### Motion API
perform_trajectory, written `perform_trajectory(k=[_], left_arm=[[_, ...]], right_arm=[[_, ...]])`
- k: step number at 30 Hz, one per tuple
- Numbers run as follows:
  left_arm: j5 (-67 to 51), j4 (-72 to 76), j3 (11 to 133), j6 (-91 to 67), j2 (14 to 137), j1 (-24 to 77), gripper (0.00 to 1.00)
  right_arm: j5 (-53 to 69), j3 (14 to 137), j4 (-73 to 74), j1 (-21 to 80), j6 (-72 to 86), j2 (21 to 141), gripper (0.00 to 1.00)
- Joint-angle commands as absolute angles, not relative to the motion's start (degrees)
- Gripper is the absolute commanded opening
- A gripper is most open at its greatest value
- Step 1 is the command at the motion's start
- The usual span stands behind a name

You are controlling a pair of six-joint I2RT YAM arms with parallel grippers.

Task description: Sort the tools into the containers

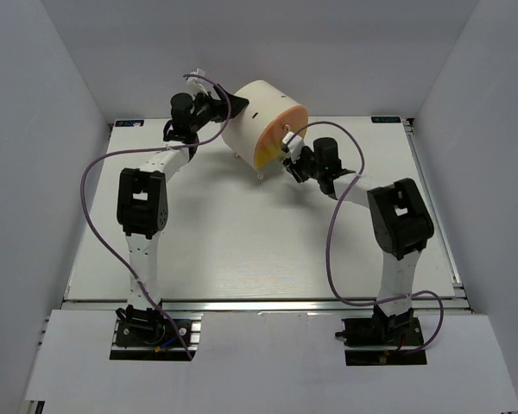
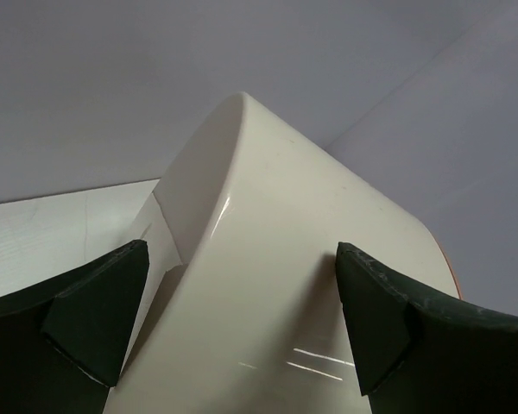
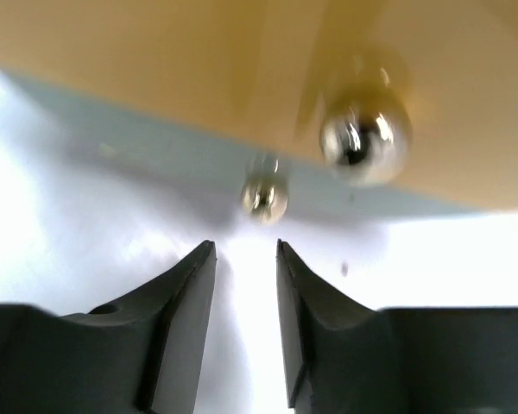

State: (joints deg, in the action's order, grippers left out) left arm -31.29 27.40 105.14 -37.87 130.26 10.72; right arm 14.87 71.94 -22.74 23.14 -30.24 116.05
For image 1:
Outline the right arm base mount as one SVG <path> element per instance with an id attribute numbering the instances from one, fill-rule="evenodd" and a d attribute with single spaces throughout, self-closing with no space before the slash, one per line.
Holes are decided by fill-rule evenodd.
<path id="1" fill-rule="evenodd" d="M 346 318 L 335 338 L 344 344 L 347 367 L 405 367 L 425 366 L 426 351 L 414 349 L 424 344 L 417 317 L 408 327 L 383 337 L 374 331 L 370 318 Z"/>

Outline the yellow drawer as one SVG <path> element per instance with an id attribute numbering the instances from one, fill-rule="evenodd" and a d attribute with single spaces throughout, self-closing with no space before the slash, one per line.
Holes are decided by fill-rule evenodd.
<path id="1" fill-rule="evenodd" d="M 258 142 L 253 157 L 253 167 L 256 170 L 263 169 L 268 163 L 281 156 L 280 142 Z"/>

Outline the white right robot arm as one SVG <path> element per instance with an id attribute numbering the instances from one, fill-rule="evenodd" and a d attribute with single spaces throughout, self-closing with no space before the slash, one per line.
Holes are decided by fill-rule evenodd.
<path id="1" fill-rule="evenodd" d="M 412 309 L 414 274 L 421 252 L 433 237 L 434 225 L 416 182 L 411 178 L 393 183 L 376 181 L 342 167 L 338 144 L 318 138 L 309 147 L 288 133 L 282 140 L 283 165 L 294 179 L 314 179 L 323 194 L 339 202 L 366 208 L 376 242 L 382 250 L 382 280 L 376 297 L 382 314 L 372 323 L 374 337 L 390 344 L 401 337 L 399 318 Z"/>

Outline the orange drawer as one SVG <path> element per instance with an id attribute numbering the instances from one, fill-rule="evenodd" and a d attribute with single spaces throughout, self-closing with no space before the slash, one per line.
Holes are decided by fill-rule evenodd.
<path id="1" fill-rule="evenodd" d="M 308 122 L 308 111 L 303 105 L 295 105 L 287 110 L 277 111 L 268 117 L 267 125 L 262 129 L 256 144 L 258 151 L 278 150 L 281 141 L 290 131 L 297 132 Z"/>

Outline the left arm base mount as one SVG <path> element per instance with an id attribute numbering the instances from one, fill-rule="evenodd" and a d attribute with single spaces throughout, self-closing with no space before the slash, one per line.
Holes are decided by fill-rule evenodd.
<path id="1" fill-rule="evenodd" d="M 201 321 L 175 318 L 174 327 L 159 311 L 116 309 L 111 361 L 190 361 L 199 345 Z"/>

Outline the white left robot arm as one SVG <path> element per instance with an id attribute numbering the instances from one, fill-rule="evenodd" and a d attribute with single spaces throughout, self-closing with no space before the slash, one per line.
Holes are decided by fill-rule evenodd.
<path id="1" fill-rule="evenodd" d="M 171 100 L 171 119 L 163 128 L 166 149 L 137 168 L 120 172 L 117 221 L 125 234 L 131 267 L 128 306 L 153 311 L 161 305 L 157 277 L 158 245 L 168 219 L 167 182 L 197 152 L 198 132 L 209 122 L 227 122 L 250 101 L 216 86 L 218 98 L 209 92 L 192 96 L 181 92 Z"/>

